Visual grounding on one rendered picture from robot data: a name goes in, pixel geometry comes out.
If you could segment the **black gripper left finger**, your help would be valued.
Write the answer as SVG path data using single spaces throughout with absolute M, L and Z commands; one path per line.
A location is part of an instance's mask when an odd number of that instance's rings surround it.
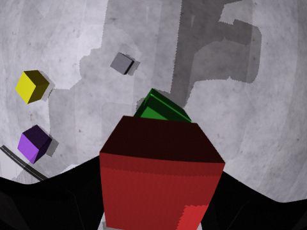
M 0 177 L 0 219 L 16 230 L 97 230 L 103 207 L 100 156 L 30 185 Z

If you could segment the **red block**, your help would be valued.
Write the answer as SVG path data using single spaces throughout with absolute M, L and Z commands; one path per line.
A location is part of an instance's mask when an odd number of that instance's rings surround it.
M 124 116 L 100 150 L 106 226 L 197 230 L 225 161 L 197 123 Z

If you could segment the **purple cube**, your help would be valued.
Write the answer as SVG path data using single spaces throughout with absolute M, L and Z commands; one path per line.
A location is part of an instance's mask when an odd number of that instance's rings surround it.
M 32 164 L 46 154 L 52 139 L 38 125 L 22 133 L 18 150 Z

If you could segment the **green block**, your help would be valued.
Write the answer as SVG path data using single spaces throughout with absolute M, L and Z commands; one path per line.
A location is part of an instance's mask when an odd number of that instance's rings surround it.
M 135 115 L 133 115 L 133 117 L 136 117 L 136 115 L 138 115 L 138 112 L 143 107 L 143 105 L 146 102 L 146 100 L 148 99 L 149 95 L 153 96 L 154 98 L 156 98 L 160 102 L 164 103 L 164 105 L 167 105 L 167 107 L 169 107 L 172 110 L 174 110 L 175 112 L 179 113 L 179 115 L 182 115 L 182 117 L 186 118 L 186 120 L 189 120 L 189 122 L 192 122 L 191 119 L 189 118 L 189 116 L 187 115 L 186 111 L 184 110 L 184 108 L 179 107 L 179 105 L 172 102 L 170 99 L 168 99 L 167 97 L 165 97 L 164 95 L 162 95 L 160 92 L 158 92 L 155 89 L 150 90 L 150 92 L 146 96 L 145 100 L 143 100 L 143 103 L 141 103 L 140 107 L 136 111 Z
M 167 107 L 167 105 L 164 105 L 164 103 L 160 102 L 151 95 L 149 95 L 148 99 L 146 100 L 136 117 L 155 118 L 191 123 L 189 122 L 189 120 L 186 120 L 186 118 L 182 117 L 182 115 L 179 115 L 179 113 Z

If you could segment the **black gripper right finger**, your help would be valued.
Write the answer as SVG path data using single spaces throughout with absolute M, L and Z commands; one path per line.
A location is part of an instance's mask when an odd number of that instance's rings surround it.
M 223 172 L 202 230 L 300 230 L 307 226 L 307 199 L 280 203 Z

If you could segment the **yellow cube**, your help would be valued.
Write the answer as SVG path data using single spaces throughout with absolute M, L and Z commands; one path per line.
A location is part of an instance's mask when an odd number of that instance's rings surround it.
M 41 100 L 43 93 L 49 87 L 49 81 L 38 70 L 25 71 L 15 88 L 26 104 Z

